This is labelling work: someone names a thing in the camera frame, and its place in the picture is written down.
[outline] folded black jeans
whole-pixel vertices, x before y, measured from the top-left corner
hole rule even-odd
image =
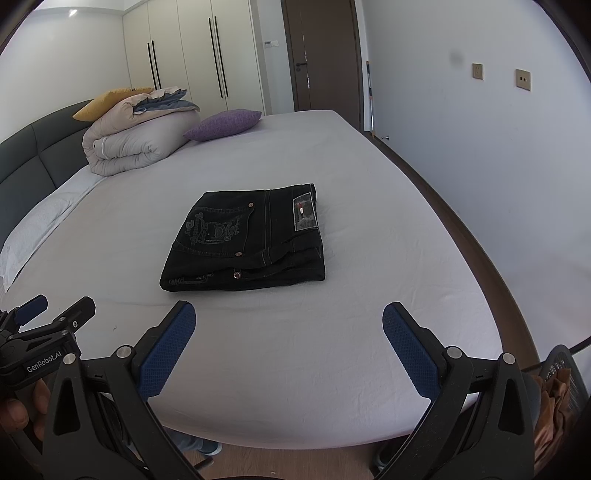
[[[160,286],[168,291],[253,290],[324,280],[315,210],[313,184],[207,192],[178,233]],[[301,215],[307,215],[307,223],[299,221]]]

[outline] electrical outlet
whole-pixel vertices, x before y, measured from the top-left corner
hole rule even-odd
[[[519,88],[531,91],[531,73],[527,70],[516,70],[515,80]]]
[[[481,63],[472,64],[472,77],[477,80],[484,80],[484,65]]]

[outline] dark gray upholstered headboard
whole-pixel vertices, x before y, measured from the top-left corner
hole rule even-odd
[[[37,203],[88,165],[82,136],[92,123],[72,118],[88,101],[53,112],[0,144],[0,249]]]

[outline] jeans back pocket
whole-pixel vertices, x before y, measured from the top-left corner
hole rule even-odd
[[[214,209],[195,206],[173,243],[173,249],[208,257],[242,255],[248,219],[254,208]]]

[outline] brown door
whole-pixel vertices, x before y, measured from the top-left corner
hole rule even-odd
[[[361,55],[353,0],[283,0],[296,110],[334,110],[361,129]]]

